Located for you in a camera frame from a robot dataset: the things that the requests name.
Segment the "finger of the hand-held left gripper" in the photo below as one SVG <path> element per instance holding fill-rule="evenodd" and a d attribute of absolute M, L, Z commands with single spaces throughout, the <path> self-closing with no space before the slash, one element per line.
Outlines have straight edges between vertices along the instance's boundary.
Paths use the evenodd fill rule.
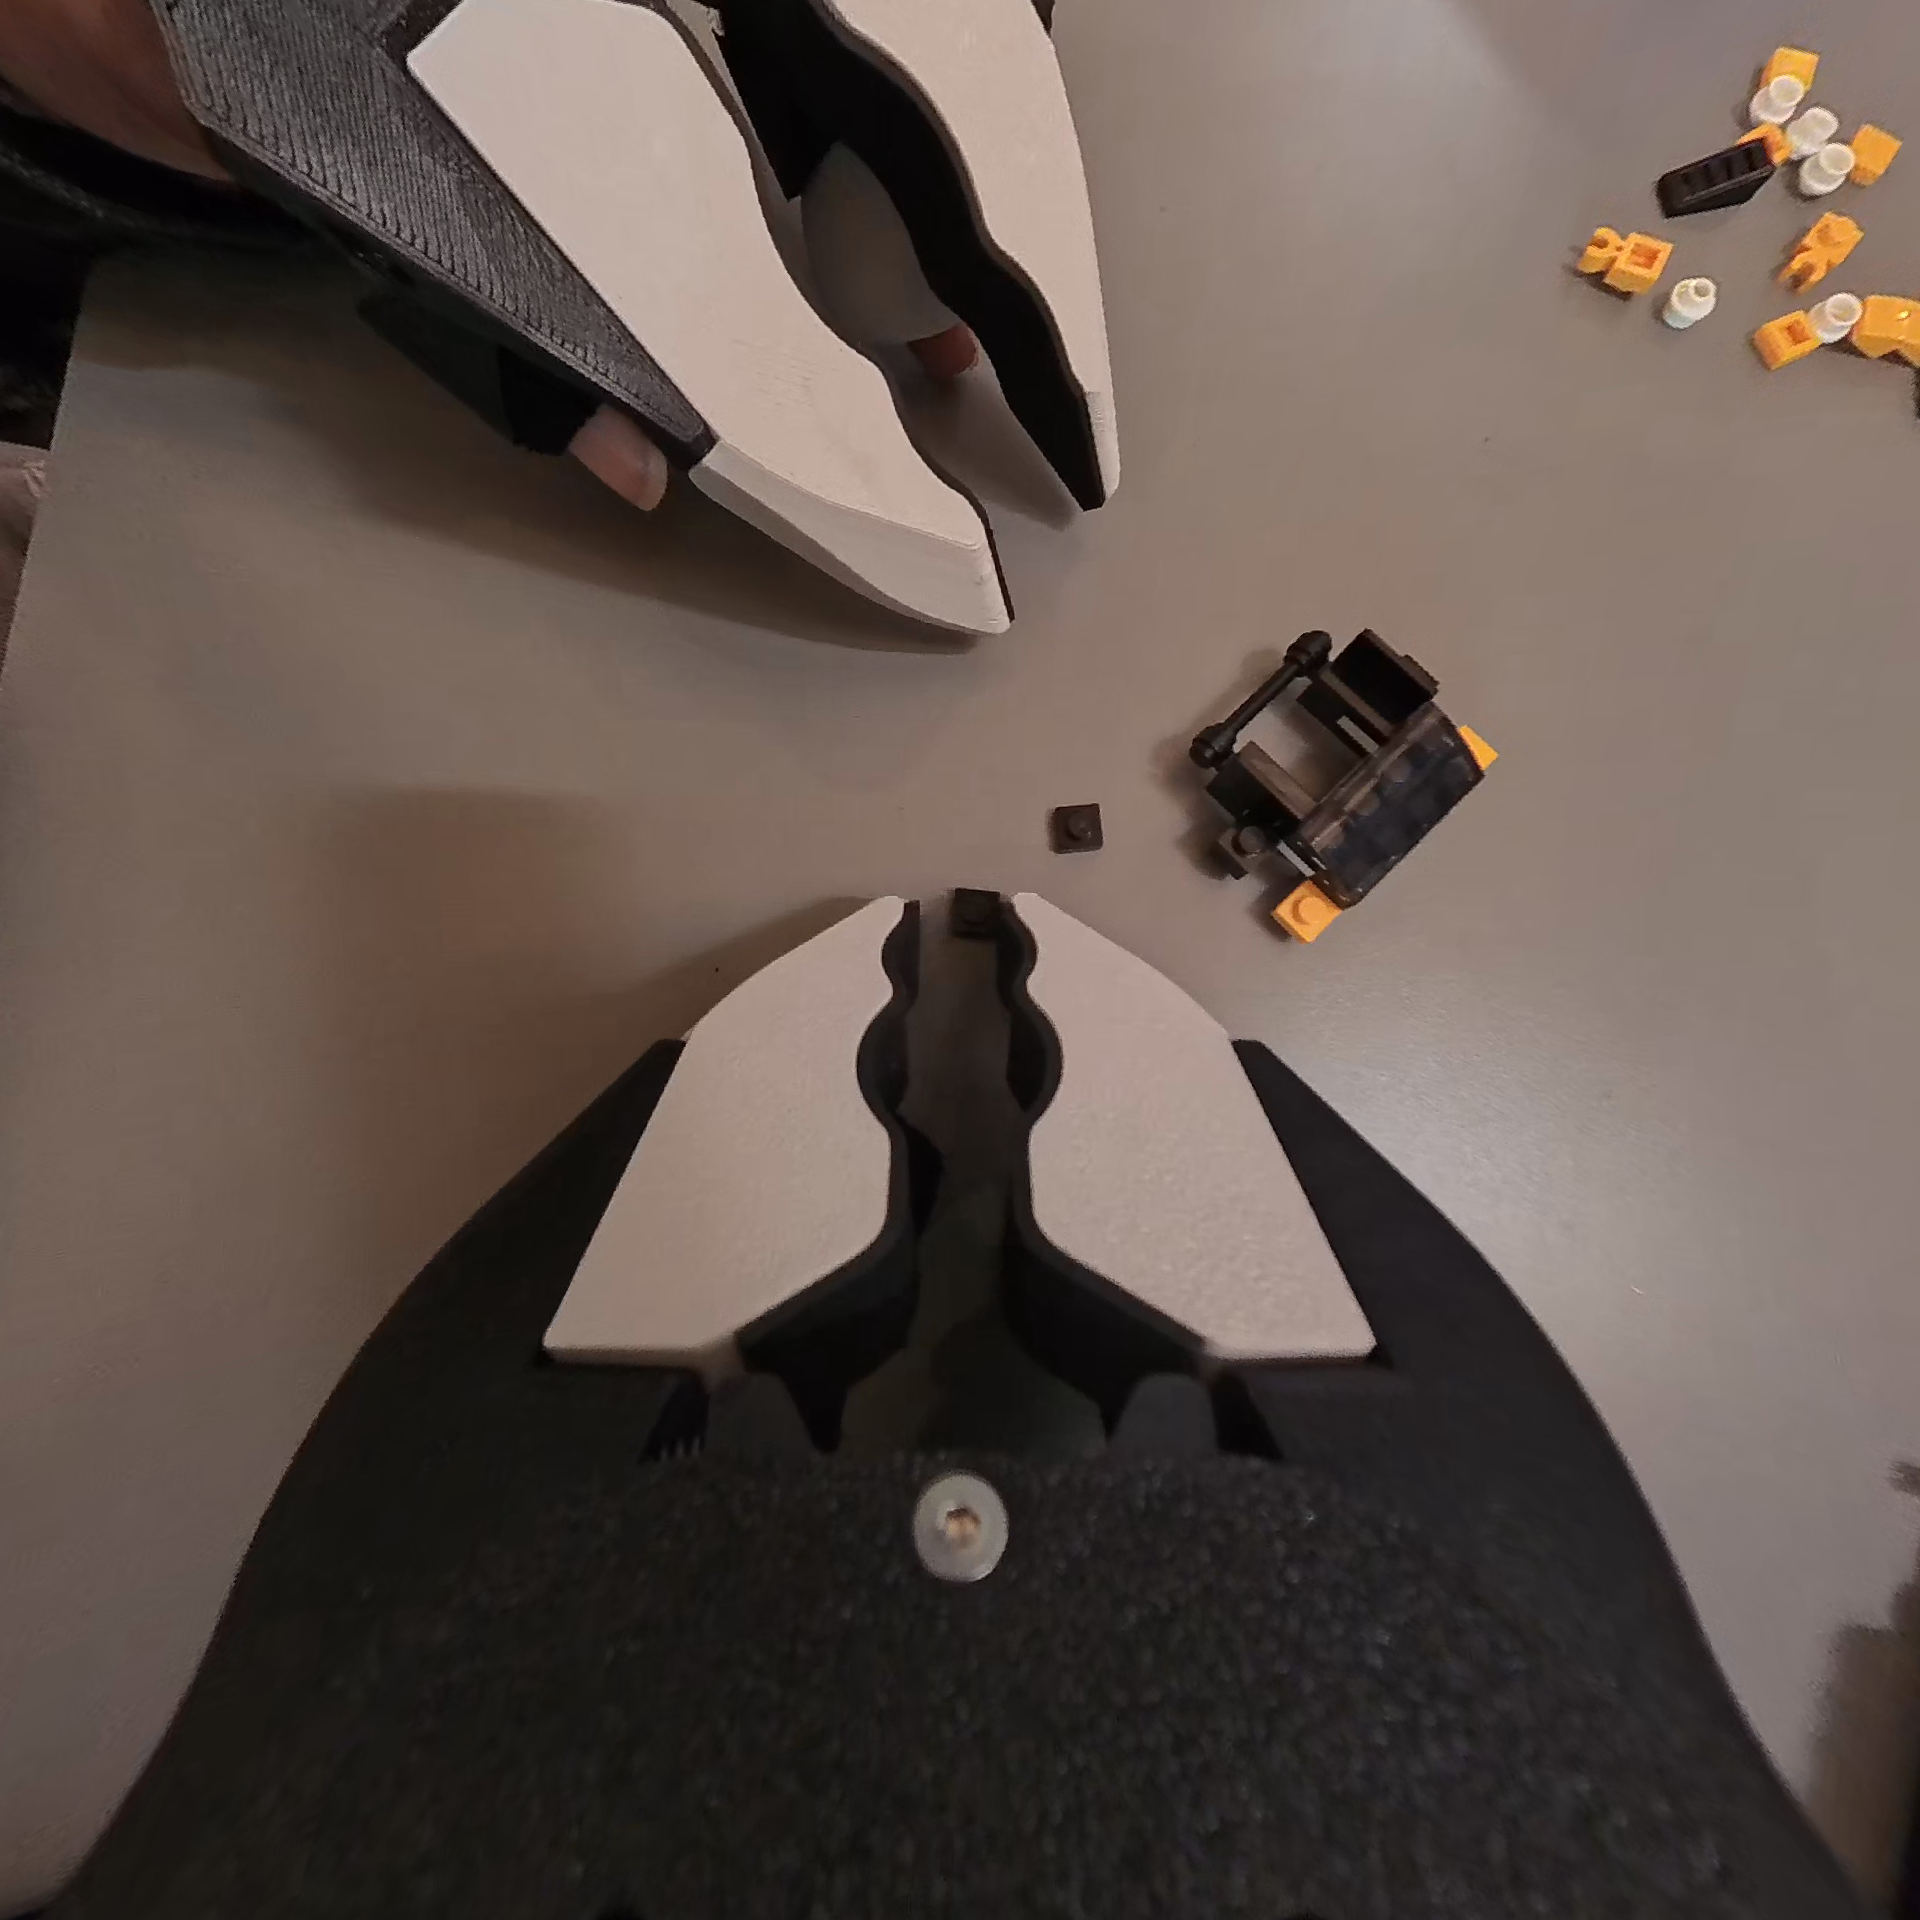
<path fill-rule="evenodd" d="M 1120 484 L 1091 189 L 1048 3 L 718 3 L 812 281 L 862 347 L 965 327 L 1081 509 Z"/>
<path fill-rule="evenodd" d="M 404 62 L 692 405 L 698 492 L 900 616 L 1008 630 L 984 511 L 786 270 L 747 137 L 674 12 L 455 3 Z"/>

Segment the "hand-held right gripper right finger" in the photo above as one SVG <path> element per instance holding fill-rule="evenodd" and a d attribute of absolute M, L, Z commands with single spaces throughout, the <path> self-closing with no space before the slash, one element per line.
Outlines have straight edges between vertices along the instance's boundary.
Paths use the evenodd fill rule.
<path fill-rule="evenodd" d="M 1110 1434 L 1152 1378 L 1351 1367 L 1378 1333 L 1229 1028 L 1036 891 L 1001 898 L 1018 1112 L 1001 1311 Z"/>

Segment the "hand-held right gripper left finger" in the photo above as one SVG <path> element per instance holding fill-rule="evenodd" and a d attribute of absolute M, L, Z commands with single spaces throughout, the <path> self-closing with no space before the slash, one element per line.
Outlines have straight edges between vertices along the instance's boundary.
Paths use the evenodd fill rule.
<path fill-rule="evenodd" d="M 718 999 L 670 1048 L 543 1353 L 706 1388 L 768 1375 L 837 1451 L 916 1310 L 916 987 L 921 909 L 876 898 Z"/>

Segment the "black lego windshield assembly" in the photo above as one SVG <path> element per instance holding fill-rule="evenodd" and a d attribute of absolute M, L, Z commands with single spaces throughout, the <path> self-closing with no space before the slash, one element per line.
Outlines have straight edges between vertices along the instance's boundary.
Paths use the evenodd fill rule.
<path fill-rule="evenodd" d="M 1342 749 L 1327 790 L 1251 740 L 1270 707 L 1310 718 Z M 1221 869 L 1284 874 L 1270 920 L 1293 945 L 1315 945 L 1362 903 L 1495 760 L 1479 732 L 1441 707 L 1436 680 L 1375 630 L 1345 647 L 1327 630 L 1298 634 L 1253 692 L 1189 739 L 1189 763 L 1224 820 Z"/>

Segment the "person's left forearm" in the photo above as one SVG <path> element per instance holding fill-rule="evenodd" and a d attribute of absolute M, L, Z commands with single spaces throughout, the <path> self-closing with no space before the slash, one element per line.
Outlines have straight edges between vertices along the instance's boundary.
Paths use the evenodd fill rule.
<path fill-rule="evenodd" d="M 55 170 L 51 123 L 3 95 L 3 441 L 45 452 L 55 437 L 71 329 L 90 258 L 95 209 Z"/>

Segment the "pile of small lego pieces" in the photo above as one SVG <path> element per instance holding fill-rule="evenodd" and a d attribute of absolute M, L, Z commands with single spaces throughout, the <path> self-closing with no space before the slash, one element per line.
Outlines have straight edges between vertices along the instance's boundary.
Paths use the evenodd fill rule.
<path fill-rule="evenodd" d="M 1567 270 L 1664 340 L 1711 332 L 1743 373 L 1883 368 L 1918 388 L 1918 118 L 1848 108 L 1812 39 L 1776 43 L 1729 128 L 1598 222 Z"/>

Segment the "person's left hand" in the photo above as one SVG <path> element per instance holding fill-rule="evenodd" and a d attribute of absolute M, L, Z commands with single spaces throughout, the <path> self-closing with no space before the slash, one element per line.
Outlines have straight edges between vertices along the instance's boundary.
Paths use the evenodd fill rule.
<path fill-rule="evenodd" d="M 3 3 L 3 90 L 140 163 L 232 183 L 180 95 L 149 3 Z M 568 454 L 637 509 L 665 496 L 665 454 L 614 408 L 590 413 Z"/>

